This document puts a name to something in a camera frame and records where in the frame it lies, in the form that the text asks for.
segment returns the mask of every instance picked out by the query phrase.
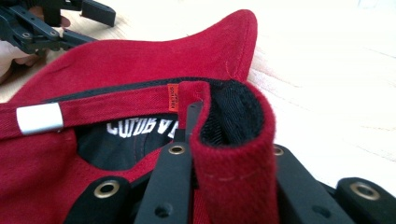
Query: metal grommet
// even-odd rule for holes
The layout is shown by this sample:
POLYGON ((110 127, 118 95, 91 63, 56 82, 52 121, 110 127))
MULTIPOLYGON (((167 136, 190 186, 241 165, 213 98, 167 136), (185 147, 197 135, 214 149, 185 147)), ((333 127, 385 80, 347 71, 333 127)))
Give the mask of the metal grommet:
POLYGON ((169 153, 174 154, 174 155, 179 155, 183 154, 186 149, 183 146, 173 146, 169 148, 169 153))
POLYGON ((370 200, 370 201, 376 201, 381 197, 379 195, 378 191, 376 191, 369 185, 361 183, 361 182, 355 182, 355 183, 351 184, 350 188, 352 189, 352 191, 354 193, 356 193, 360 197, 370 200))
POLYGON ((285 152, 283 151, 283 149, 282 148, 280 148, 280 147, 275 147, 274 148, 274 154, 276 155, 276 156, 282 156, 285 152))
POLYGON ((116 180, 107 180, 96 187, 93 194, 96 198, 104 199, 113 196, 120 189, 120 184, 116 180))

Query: red fabric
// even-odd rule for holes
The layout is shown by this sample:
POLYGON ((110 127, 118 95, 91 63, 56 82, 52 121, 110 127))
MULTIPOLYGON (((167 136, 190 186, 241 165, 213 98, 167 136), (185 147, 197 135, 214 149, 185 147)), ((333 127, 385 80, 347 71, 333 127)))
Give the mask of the red fabric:
POLYGON ((21 136, 15 108, 79 91, 173 77, 236 79, 255 94, 264 111, 258 137, 238 148, 209 147, 199 130, 210 109, 202 81, 178 85, 179 125, 188 104, 203 101, 191 150, 200 190, 194 194, 194 223, 277 223, 275 119, 265 98, 246 82, 255 41, 254 15, 240 10, 197 35, 165 42, 97 41, 67 52, 0 105, 0 218, 2 223, 62 223, 74 201, 95 179, 119 175, 134 181, 152 170, 158 150, 131 170, 97 169, 77 154, 76 125, 108 119, 169 113, 166 85, 60 102, 65 128, 21 136))
POLYGON ((104 40, 75 48, 35 75, 10 102, 41 101, 78 91, 170 77, 244 81, 257 22, 240 10, 187 38, 164 42, 104 40))

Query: black clamp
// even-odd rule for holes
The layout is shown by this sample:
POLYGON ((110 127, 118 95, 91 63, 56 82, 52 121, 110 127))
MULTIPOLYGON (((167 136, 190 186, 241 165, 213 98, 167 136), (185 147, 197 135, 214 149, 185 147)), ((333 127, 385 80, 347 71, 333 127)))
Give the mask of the black clamp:
POLYGON ((114 26, 116 12, 92 0, 0 0, 0 39, 23 52, 38 50, 69 50, 95 39, 64 29, 63 36, 52 27, 61 23, 61 9, 82 11, 81 16, 114 26), (33 6, 43 7, 45 20, 28 11, 33 6))
MULTIPOLYGON (((193 177, 189 139, 202 103, 189 106, 186 130, 161 149, 155 169, 133 183, 105 176, 80 195, 65 223, 191 223, 193 177)), ((333 189, 318 182, 285 147, 275 145, 281 224, 394 223, 396 199, 361 178, 333 189)))

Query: red baseball cap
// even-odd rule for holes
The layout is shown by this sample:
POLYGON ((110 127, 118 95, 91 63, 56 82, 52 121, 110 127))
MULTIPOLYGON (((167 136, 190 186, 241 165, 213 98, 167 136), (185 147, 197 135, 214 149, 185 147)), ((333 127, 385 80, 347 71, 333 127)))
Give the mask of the red baseball cap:
POLYGON ((0 217, 60 223, 103 176, 134 183, 203 102, 190 146, 194 223, 277 223, 275 116, 247 82, 257 38, 239 10, 196 35, 69 50, 0 105, 0 217))

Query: human hand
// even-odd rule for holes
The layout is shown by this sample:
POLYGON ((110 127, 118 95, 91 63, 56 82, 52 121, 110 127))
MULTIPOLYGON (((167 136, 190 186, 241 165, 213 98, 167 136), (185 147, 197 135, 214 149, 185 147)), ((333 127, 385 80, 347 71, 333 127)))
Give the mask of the human hand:
MULTIPOLYGON (((32 7, 29 9, 39 19, 44 20, 44 13, 42 7, 32 7)), ((61 26, 70 26, 70 20, 62 17, 61 26)), ((11 75, 11 64, 12 61, 18 64, 24 64, 27 66, 34 65, 40 57, 35 54, 26 54, 17 47, 12 46, 7 41, 0 41, 0 83, 4 82, 9 75, 11 75)))

